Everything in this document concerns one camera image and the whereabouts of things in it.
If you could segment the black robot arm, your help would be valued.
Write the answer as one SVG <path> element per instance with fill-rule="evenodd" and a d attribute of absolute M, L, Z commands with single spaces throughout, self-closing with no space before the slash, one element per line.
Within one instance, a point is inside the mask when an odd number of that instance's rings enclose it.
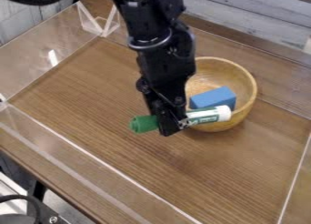
<path fill-rule="evenodd" d="M 142 92 L 162 136 L 186 127 L 186 83 L 196 73 L 195 35 L 180 20 L 183 0 L 112 0 L 138 53 Z"/>

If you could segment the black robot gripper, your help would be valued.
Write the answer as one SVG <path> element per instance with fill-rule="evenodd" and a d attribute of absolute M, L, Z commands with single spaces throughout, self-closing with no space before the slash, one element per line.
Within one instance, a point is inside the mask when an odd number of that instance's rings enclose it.
<path fill-rule="evenodd" d="M 144 23 L 135 35 L 143 93 L 160 135 L 168 137 L 186 126 L 186 83 L 196 72 L 195 36 L 188 26 Z"/>

